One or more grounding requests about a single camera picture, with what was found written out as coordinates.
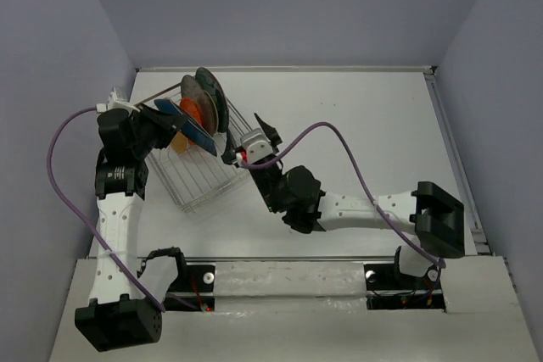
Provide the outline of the teal glazed plate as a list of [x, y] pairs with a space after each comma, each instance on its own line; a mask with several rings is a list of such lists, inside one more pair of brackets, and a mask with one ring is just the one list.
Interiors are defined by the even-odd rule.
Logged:
[[205, 67], [199, 67], [195, 73], [196, 81], [207, 91], [216, 103], [218, 113], [218, 131], [226, 133], [228, 131], [230, 114], [226, 95], [216, 77]]

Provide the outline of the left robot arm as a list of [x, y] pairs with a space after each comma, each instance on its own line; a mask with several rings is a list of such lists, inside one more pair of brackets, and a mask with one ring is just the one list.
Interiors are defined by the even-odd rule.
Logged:
[[141, 107], [107, 109], [97, 122], [103, 143], [95, 176], [100, 249], [88, 304], [76, 309], [75, 325], [97, 351], [106, 352], [158, 342], [166, 293], [187, 282], [180, 248], [137, 256], [148, 180], [145, 159], [167, 147], [185, 120]]

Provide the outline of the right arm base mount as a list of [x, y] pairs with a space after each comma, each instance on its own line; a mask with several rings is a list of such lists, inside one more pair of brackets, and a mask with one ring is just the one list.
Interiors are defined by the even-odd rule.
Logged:
[[367, 308], [378, 310], [445, 310], [445, 298], [431, 266], [423, 277], [402, 275], [392, 263], [364, 265]]

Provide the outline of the orange plate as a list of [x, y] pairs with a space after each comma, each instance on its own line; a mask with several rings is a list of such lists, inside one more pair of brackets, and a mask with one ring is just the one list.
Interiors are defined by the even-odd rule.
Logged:
[[187, 116], [187, 120], [182, 127], [182, 132], [185, 136], [204, 130], [199, 108], [190, 97], [183, 97], [179, 102], [179, 108]]

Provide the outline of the dark blue leaf dish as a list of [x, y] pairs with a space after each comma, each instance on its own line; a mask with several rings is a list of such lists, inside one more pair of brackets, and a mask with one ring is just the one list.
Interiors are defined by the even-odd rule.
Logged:
[[211, 135], [186, 111], [175, 105], [168, 98], [155, 99], [154, 105], [163, 113], [174, 114], [185, 119], [180, 132], [207, 153], [214, 157], [217, 156], [216, 145]]

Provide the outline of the woven bamboo plate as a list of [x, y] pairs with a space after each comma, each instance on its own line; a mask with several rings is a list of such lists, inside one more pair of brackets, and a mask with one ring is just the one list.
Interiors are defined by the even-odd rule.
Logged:
[[190, 148], [190, 140], [181, 132], [177, 132], [170, 143], [170, 148], [177, 154], [183, 154]]

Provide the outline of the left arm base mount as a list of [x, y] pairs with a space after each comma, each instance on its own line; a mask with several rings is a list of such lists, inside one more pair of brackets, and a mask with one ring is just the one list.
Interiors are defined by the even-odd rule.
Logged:
[[171, 283], [164, 300], [165, 309], [180, 312], [214, 311], [215, 277], [215, 265], [189, 264], [188, 275], [178, 277]]

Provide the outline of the grey deer plate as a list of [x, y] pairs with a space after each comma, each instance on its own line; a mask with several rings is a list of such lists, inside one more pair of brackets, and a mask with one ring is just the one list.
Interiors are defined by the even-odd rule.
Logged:
[[182, 97], [190, 97], [197, 104], [203, 128], [214, 136], [217, 133], [216, 117], [209, 93], [191, 75], [183, 76], [180, 89]]

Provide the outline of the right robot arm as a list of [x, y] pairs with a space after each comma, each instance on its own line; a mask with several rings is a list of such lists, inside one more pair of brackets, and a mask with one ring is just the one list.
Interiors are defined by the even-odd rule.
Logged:
[[264, 121], [259, 125], [240, 140], [228, 135], [221, 158], [250, 173], [268, 210], [280, 214], [291, 229], [302, 234], [390, 229], [403, 242], [390, 267], [399, 287], [410, 287], [431, 267], [442, 271], [446, 260], [464, 256], [464, 206], [437, 184], [420, 181], [413, 191], [374, 196], [360, 179], [363, 198], [325, 192], [304, 165], [283, 170], [283, 157], [309, 131], [279, 150], [277, 130]]

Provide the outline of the cream patterned small plate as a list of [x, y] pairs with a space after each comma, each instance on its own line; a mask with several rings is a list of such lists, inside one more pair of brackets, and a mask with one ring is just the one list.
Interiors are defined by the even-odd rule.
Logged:
[[217, 132], [224, 133], [226, 120], [224, 119], [224, 114], [226, 112], [226, 105], [220, 93], [218, 91], [208, 91], [211, 101], [213, 103], [213, 108], [216, 117], [216, 128]]

